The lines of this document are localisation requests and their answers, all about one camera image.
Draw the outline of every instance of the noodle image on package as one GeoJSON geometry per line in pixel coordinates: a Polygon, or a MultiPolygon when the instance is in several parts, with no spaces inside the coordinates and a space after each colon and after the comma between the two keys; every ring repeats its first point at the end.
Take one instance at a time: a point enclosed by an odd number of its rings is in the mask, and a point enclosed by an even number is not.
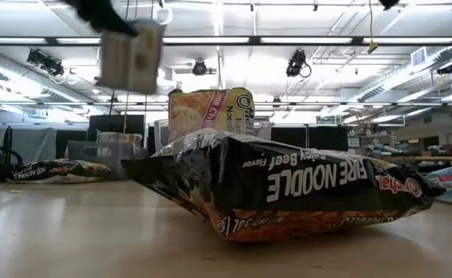
{"type": "Polygon", "coordinates": [[[212,128],[180,137],[152,158],[121,163],[129,179],[235,242],[279,242],[392,222],[429,209],[445,192],[375,158],[212,128]]]}
{"type": "Polygon", "coordinates": [[[255,107],[251,93],[231,90],[180,91],[169,94],[169,143],[201,128],[253,135],[255,107]]]}

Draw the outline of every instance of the table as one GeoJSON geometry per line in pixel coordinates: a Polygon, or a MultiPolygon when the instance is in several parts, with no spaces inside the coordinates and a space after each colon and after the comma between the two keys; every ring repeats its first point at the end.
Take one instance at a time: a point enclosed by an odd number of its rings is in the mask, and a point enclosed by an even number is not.
{"type": "Polygon", "coordinates": [[[0,185],[0,277],[452,277],[452,205],[273,245],[224,242],[132,182],[0,185]]]}

